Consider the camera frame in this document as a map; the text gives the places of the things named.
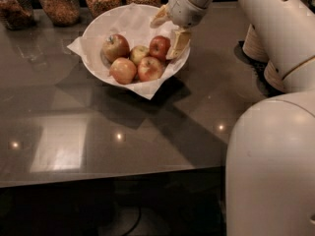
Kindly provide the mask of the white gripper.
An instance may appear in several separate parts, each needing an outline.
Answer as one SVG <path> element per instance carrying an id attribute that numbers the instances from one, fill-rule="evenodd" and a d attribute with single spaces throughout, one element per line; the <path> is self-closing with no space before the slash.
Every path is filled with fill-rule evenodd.
<path id="1" fill-rule="evenodd" d="M 159 28 L 171 20 L 179 29 L 173 29 L 170 34 L 170 47 L 166 54 L 167 60 L 178 58 L 188 46 L 192 28 L 198 25 L 207 10 L 194 5 L 190 0 L 168 0 L 162 5 L 150 22 L 153 29 Z"/>

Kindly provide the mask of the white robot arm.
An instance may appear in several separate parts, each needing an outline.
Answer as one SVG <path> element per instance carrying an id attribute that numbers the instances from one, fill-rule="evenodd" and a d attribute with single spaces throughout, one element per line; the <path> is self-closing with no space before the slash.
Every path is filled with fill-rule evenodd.
<path id="1" fill-rule="evenodd" d="M 213 0 L 168 0 L 151 22 L 181 28 L 168 57 Z M 315 236 L 315 15 L 301 0 L 238 0 L 285 93 L 236 122 L 225 164 L 226 236 Z"/>

